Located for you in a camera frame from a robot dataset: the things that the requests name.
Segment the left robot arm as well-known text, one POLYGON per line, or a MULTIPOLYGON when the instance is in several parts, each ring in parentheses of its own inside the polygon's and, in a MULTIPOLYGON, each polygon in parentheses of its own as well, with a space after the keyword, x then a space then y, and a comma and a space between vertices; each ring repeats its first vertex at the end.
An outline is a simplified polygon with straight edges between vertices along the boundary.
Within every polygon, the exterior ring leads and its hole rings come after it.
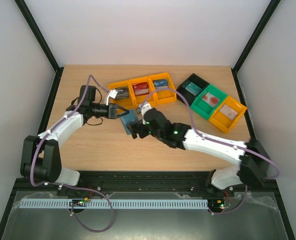
POLYGON ((63 117, 50 129, 23 142, 20 174, 33 186, 45 183, 76 186, 80 173, 62 166, 60 147, 91 118, 118 119, 129 110, 115 103, 95 103, 97 88, 82 85, 79 97, 72 101, 63 117))

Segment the blue card holder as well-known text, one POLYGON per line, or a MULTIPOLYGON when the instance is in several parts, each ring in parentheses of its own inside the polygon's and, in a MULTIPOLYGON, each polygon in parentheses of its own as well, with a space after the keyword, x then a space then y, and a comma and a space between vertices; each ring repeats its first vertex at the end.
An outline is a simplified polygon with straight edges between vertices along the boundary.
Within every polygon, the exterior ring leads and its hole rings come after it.
POLYGON ((130 131, 128 125, 133 124, 138 121, 136 111, 134 109, 130 109, 129 113, 122 116, 120 118, 120 120, 121 120, 121 123, 122 123, 127 135, 131 135, 131 131, 130 131))

